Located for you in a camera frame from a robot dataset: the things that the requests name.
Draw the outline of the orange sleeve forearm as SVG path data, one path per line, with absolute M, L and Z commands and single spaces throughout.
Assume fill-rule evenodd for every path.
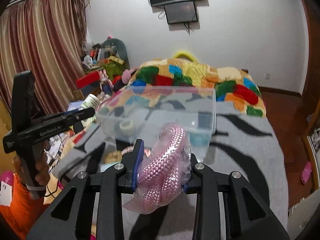
M 27 188 L 14 176 L 12 201 L 1 206 L 1 239 L 26 239 L 27 234 L 48 208 L 44 198 L 31 199 Z

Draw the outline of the person's left hand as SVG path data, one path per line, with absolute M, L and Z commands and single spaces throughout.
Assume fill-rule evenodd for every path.
M 50 175 L 48 173 L 49 167 L 47 165 L 47 155 L 44 153 L 44 150 L 50 146 L 49 141 L 46 140 L 42 143 L 42 155 L 41 158 L 36 162 L 35 167 L 37 169 L 37 175 L 35 176 L 35 180 L 41 185 L 46 186 L 50 180 Z M 16 156 L 13 161 L 13 166 L 15 168 L 16 177 L 18 181 L 26 185 L 24 181 L 23 167 L 22 161 L 19 156 Z

